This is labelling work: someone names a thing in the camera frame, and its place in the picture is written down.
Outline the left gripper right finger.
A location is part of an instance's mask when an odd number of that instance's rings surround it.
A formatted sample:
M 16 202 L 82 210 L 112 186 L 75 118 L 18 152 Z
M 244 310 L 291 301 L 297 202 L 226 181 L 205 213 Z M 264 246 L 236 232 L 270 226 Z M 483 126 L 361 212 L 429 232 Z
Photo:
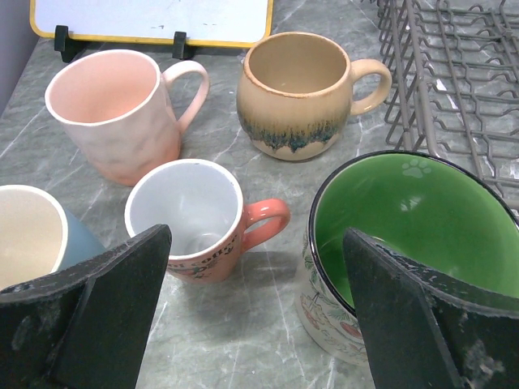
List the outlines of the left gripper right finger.
M 377 388 L 516 388 L 518 300 L 348 228 L 343 253 Z

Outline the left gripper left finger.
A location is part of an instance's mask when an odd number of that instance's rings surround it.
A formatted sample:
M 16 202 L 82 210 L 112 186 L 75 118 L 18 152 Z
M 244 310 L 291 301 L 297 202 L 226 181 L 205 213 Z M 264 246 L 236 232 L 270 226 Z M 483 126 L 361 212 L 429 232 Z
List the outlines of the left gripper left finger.
M 171 244 L 156 224 L 120 246 L 1 291 L 3 388 L 133 388 Z

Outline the light blue mug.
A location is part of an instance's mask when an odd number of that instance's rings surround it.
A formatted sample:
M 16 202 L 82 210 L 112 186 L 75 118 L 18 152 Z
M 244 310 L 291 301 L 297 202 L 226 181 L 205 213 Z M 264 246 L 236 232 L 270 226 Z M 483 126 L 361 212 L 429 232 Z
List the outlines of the light blue mug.
M 1 187 L 1 288 L 74 266 L 105 252 L 97 237 L 51 194 Z

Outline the large cream floral mug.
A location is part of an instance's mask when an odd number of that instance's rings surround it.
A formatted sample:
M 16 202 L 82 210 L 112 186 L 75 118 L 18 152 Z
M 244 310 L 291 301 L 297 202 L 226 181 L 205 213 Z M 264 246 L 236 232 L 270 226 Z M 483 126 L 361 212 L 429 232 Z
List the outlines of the large cream floral mug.
M 471 172 L 418 152 L 353 158 L 321 184 L 298 265 L 296 309 L 325 351 L 366 365 L 342 253 L 348 228 L 466 283 L 518 294 L 518 223 Z

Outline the small salmon dotted mug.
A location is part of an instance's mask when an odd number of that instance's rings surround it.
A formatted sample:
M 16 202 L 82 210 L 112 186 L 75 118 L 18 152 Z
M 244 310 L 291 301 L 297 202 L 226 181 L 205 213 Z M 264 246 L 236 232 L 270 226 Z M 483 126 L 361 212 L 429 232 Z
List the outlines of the small salmon dotted mug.
M 234 175 L 202 159 L 160 165 L 130 192 L 124 211 L 130 237 L 155 224 L 172 234 L 167 269 L 193 284 L 225 280 L 238 258 L 281 232 L 290 210 L 281 199 L 245 204 Z

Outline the pale pink mug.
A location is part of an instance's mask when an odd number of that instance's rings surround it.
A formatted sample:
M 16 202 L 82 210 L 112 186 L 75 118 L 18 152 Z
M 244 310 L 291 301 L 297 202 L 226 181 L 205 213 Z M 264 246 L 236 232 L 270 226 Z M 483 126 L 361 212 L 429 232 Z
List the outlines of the pale pink mug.
M 188 73 L 200 75 L 201 83 L 177 118 L 169 86 Z M 209 88 L 208 72 L 198 62 L 180 61 L 160 71 L 147 54 L 111 49 L 60 70 L 45 90 L 45 106 L 103 177 L 134 186 L 179 158 L 182 136 Z

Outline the tan round stoneware mug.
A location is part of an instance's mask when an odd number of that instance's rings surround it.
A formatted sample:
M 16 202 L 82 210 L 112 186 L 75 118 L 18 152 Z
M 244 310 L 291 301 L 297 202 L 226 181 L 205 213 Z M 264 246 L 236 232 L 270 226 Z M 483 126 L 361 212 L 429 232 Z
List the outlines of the tan round stoneware mug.
M 324 36 L 283 32 L 247 52 L 237 115 L 260 151 L 279 160 L 307 160 L 337 141 L 349 116 L 381 105 L 391 86 L 391 72 L 382 62 L 351 61 Z

